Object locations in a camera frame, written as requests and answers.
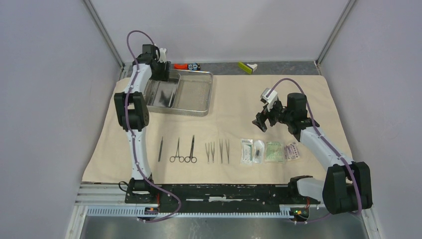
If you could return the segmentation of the clear plastic bag item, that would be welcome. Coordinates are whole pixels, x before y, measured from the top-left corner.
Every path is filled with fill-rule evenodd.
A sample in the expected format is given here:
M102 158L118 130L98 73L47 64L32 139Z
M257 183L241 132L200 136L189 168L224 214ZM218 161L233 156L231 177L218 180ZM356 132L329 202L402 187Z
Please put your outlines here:
M254 154L252 157L252 161L257 164L262 164L263 156L265 152L265 143L261 140L256 140L253 143L254 147Z

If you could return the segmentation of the steel hemostat clamp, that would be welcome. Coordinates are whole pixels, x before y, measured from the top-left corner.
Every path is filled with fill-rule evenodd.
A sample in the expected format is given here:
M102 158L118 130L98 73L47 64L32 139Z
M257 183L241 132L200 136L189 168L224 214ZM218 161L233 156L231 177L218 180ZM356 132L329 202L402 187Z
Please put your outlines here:
M179 161L181 163L185 162L185 158L180 155L180 139L178 139L178 142L177 142L176 153L175 153L175 155L170 156L169 161L170 162Z

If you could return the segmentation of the orange red tape roll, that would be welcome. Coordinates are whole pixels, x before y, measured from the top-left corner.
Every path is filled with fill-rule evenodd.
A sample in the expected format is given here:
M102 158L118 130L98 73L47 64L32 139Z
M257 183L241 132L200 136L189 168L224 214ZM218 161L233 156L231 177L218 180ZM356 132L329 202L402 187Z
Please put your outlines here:
M174 64L174 68L178 70L188 70L188 64Z

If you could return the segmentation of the green white brush tool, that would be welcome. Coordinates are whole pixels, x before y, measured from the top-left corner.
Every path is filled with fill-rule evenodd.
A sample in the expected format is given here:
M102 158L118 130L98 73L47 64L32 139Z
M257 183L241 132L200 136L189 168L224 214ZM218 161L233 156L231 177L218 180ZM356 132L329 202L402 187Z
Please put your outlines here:
M244 62L238 62L238 67L247 74L253 74L257 70L258 65L257 64L244 63Z

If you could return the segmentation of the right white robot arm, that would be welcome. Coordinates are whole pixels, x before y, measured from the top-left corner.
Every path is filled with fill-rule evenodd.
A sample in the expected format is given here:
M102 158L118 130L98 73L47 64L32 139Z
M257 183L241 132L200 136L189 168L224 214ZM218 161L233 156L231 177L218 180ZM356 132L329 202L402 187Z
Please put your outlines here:
M276 123L285 124L295 139L304 145L326 171L323 181L312 176L296 176L288 183L287 195L291 202L300 203L306 197L325 205L330 214L360 212L373 206L370 168L365 162L356 162L333 145L307 109L303 93L289 93L284 106L276 91L268 88L260 96L263 110L257 113L253 124L267 130Z

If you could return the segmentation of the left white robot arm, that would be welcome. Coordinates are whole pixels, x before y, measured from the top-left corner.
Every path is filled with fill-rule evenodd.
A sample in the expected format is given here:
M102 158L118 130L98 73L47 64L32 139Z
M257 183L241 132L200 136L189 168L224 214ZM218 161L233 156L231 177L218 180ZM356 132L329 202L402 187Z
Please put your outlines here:
M165 57L165 48L144 44L141 54L134 59L127 86L113 97L117 120L126 133L131 155L132 171L125 191L126 203L150 203L156 198L157 188L153 187L147 159L146 128L150 117L143 93L149 80L168 80L170 63Z

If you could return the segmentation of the green printed gauze packet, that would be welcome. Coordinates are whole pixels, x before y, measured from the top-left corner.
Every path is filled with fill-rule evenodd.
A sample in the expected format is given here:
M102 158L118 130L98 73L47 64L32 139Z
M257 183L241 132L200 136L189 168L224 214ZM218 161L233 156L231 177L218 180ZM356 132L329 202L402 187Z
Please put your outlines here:
M269 141L266 143L265 162L283 163L285 158L285 146L279 141Z

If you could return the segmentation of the steel surgical forceps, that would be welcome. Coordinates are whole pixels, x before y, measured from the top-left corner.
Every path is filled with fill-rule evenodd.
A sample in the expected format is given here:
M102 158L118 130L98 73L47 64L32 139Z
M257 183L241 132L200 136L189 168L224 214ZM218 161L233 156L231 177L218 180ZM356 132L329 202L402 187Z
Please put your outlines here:
M215 162L215 142L205 143L208 164Z

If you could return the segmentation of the white pouch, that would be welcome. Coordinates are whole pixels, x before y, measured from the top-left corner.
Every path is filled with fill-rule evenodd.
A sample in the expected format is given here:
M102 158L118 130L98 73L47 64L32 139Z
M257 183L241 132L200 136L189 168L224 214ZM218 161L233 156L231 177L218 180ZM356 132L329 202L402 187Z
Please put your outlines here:
M241 143L241 159L240 162L246 165L253 164L253 140L252 139L245 139L242 138L240 140Z

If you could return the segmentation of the steel scalpel handle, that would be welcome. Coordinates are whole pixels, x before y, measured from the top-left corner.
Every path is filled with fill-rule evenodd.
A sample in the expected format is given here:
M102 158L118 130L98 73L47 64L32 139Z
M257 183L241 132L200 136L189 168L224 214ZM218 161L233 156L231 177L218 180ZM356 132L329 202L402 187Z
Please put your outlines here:
M160 141L160 148L159 148L159 154L158 154L157 162L160 162L161 161L163 143L164 143L164 137L162 136L161 137L161 141Z

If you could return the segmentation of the dark packet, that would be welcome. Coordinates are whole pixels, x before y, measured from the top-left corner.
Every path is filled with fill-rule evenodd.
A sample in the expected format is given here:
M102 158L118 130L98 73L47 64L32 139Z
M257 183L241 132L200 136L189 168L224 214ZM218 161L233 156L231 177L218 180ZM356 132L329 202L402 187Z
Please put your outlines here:
M285 145L285 160L287 162L289 161L295 161L300 158L300 152L298 149L298 144L296 142L291 142Z

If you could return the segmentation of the long steel tweezers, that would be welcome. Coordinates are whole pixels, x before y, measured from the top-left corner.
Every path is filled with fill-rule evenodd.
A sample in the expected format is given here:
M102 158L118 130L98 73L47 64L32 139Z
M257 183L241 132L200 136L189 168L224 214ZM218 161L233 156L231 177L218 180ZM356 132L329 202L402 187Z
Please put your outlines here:
M219 139L219 155L221 164L230 163L230 141L228 139Z

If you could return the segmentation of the wire mesh steel basket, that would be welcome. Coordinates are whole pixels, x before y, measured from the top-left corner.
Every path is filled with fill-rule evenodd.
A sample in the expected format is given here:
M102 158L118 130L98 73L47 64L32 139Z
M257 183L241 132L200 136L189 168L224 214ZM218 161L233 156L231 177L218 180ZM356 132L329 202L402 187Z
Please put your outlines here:
M172 70L181 75L172 107L147 106L148 110L160 114L206 116L211 104L213 74L207 71Z

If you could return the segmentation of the stainless steel tray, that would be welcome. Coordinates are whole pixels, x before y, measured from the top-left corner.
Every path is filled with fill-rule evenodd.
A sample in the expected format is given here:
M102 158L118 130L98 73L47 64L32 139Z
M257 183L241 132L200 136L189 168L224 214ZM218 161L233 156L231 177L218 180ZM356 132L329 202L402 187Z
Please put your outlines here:
M172 70L168 81L149 80L145 88L148 106L171 108L179 86L180 73Z

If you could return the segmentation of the steel surgical scissors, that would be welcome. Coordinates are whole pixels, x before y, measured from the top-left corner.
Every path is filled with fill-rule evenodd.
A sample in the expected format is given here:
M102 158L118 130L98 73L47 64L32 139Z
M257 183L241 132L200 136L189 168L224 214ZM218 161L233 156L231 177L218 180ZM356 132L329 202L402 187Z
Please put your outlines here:
M190 153L188 156L184 158L185 163L197 163L197 158L194 156L194 149L195 149L195 136L192 137Z

